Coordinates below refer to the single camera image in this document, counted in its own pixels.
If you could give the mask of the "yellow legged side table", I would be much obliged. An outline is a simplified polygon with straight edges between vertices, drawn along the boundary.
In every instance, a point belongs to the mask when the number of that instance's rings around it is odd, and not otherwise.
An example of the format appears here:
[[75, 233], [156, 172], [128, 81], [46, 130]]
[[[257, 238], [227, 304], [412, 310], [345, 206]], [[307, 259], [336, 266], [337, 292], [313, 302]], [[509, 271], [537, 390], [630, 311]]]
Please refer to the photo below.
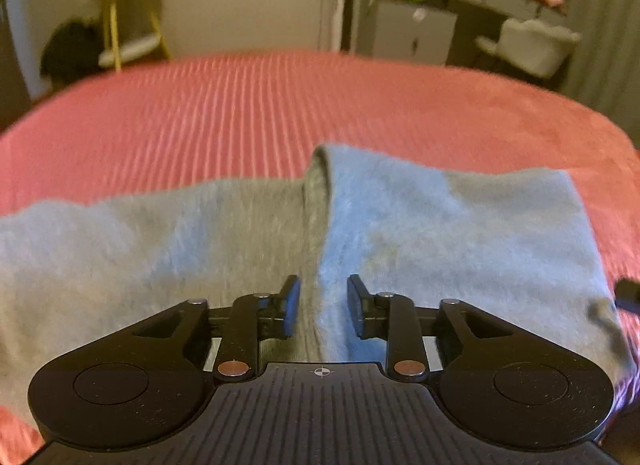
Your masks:
[[99, 66], [120, 72], [147, 58], [170, 59], [162, 31], [162, 0], [94, 0], [101, 11]]

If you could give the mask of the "grey sweatpants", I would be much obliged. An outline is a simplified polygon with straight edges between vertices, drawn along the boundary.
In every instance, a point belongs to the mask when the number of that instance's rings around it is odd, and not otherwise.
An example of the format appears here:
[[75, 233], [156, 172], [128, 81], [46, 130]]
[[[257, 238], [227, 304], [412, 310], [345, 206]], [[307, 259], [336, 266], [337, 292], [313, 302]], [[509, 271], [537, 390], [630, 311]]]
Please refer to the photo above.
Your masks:
[[562, 170], [444, 172], [326, 144], [303, 177], [226, 179], [1, 220], [1, 403], [26, 416], [62, 353], [189, 298], [224, 306], [302, 280], [283, 360], [380, 361], [346, 281], [420, 306], [457, 298], [584, 355], [622, 386], [637, 366], [585, 206]]

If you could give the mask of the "black bag on floor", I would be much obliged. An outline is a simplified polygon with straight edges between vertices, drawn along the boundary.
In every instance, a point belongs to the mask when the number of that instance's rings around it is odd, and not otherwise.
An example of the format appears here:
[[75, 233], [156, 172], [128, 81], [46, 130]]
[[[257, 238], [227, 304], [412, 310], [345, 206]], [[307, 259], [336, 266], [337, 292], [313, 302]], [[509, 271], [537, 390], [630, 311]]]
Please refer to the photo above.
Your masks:
[[55, 29], [40, 58], [40, 76], [61, 89], [102, 71], [103, 36], [94, 22], [70, 20]]

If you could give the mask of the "red ribbed bedspread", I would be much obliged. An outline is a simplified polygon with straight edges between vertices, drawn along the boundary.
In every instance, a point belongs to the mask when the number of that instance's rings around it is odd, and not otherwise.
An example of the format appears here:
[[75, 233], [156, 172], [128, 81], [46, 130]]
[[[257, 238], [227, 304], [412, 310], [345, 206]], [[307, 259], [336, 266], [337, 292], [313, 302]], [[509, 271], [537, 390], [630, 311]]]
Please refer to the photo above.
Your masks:
[[[1, 220], [42, 201], [90, 206], [217, 180], [298, 179], [326, 144], [444, 172], [562, 170], [585, 206], [608, 290], [639, 277], [639, 158], [603, 115], [499, 75], [312, 52], [175, 61], [61, 92], [2, 137]], [[352, 323], [347, 281], [346, 305]], [[206, 306], [214, 305], [189, 298], [154, 313], [160, 326], [140, 343], [165, 345], [183, 334], [191, 310]], [[514, 367], [501, 381], [525, 381], [547, 395], [563, 388], [559, 413], [546, 417], [552, 428], [576, 422], [603, 397], [616, 409], [631, 405], [639, 398], [639, 319], [616, 315], [637, 366], [625, 385], [598, 365], [599, 377], [574, 387], [550, 363]], [[395, 399], [384, 341], [360, 339], [352, 329], [358, 341], [380, 343], [383, 359], [283, 360], [267, 351], [257, 390], [224, 389], [224, 416], [210, 427], [212, 441], [194, 443], [192, 459], [316, 463], [361, 459], [372, 445], [379, 462], [392, 442], [413, 459], [424, 431], [382, 415], [413, 415], [420, 402]], [[1, 449], [6, 464], [24, 462], [42, 444], [29, 407], [20, 416], [1, 404], [2, 437], [13, 428], [20, 435], [16, 448]]]

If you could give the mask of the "cream upholstered chair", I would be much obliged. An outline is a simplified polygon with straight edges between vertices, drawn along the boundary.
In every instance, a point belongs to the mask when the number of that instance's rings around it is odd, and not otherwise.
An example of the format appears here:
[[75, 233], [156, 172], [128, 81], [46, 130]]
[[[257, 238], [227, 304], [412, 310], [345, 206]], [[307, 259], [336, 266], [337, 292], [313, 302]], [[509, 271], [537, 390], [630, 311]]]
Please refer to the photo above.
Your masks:
[[582, 34], [561, 25], [509, 18], [501, 25], [498, 40], [477, 36], [474, 44], [481, 54], [547, 81], [574, 54], [581, 40]]

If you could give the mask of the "grey drawer cabinet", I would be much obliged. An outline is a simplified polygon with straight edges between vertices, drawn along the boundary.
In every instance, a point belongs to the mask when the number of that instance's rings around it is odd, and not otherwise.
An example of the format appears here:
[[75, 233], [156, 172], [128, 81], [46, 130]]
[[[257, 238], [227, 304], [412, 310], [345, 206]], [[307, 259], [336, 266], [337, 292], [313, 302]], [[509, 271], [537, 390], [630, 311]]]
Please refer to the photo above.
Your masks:
[[444, 66], [458, 16], [408, 0], [361, 0], [355, 54]]

